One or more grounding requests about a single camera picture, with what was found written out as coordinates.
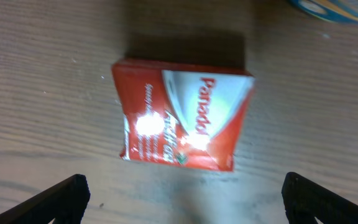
wooden table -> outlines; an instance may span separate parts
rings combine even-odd
[[[125,55],[246,60],[233,173],[120,160]],[[287,223],[289,171],[358,203],[358,26],[277,0],[0,1],[0,213],[81,173],[83,223]]]

red and white packaging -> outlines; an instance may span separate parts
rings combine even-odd
[[[136,59],[117,62],[112,75],[124,111],[124,160],[233,170],[252,75]]]

blue and yellow object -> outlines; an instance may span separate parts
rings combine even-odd
[[[326,21],[358,23],[358,0],[290,0],[300,9]]]

black object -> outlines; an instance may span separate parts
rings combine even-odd
[[[282,195],[290,224],[358,223],[358,205],[297,173],[287,174]]]
[[[0,214],[0,224],[81,223],[90,197],[86,177],[75,174]]]

table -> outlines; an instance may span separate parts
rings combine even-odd
[[[233,173],[125,162],[125,56],[257,78]],[[76,173],[83,223],[287,223],[298,172],[358,204],[358,25],[285,1],[0,1],[0,213]]]

